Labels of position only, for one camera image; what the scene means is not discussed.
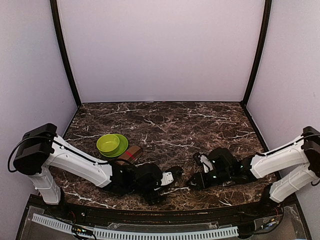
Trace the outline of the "plaid brown glasses case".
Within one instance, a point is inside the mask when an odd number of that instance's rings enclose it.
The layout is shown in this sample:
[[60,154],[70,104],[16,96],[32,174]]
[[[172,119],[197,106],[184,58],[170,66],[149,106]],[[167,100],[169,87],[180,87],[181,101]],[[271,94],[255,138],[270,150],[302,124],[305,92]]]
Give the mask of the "plaid brown glasses case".
[[133,145],[116,159],[116,163],[121,166],[133,164],[142,156],[142,154],[143,149],[138,145]]

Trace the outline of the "black quilted glasses case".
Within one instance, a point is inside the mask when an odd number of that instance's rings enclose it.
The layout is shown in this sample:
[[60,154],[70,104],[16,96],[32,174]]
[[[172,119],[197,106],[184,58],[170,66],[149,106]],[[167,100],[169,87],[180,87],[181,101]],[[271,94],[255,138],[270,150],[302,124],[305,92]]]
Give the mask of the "black quilted glasses case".
[[173,166],[165,170],[164,172],[171,173],[174,181],[177,181],[184,173],[183,169],[180,166]]

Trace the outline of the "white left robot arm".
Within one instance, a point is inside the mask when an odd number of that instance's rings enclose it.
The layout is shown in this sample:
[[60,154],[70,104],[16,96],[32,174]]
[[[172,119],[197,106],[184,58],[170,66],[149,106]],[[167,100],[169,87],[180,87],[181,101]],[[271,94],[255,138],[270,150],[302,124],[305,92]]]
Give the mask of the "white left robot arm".
[[7,168],[29,177],[44,202],[60,218],[71,213],[63,191],[56,184],[49,168],[55,167],[81,177],[107,192],[123,196],[143,194],[153,204],[159,190],[173,183],[173,173],[162,171],[156,164],[140,166],[126,161],[102,161],[67,143],[56,133],[57,127],[47,123],[22,137],[9,155]]

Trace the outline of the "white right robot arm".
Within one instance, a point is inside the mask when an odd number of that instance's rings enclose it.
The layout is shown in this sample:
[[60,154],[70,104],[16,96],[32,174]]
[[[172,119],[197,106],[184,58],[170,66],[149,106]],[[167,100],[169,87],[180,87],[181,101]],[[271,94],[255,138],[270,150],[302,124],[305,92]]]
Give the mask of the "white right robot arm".
[[236,159],[227,148],[217,147],[208,155],[195,153],[193,159],[203,170],[187,181],[195,190],[209,187],[248,184],[265,176],[294,166],[280,180],[264,188],[255,213],[266,217],[275,205],[307,184],[320,179],[320,133],[307,126],[291,142],[274,150],[257,153],[242,160]]

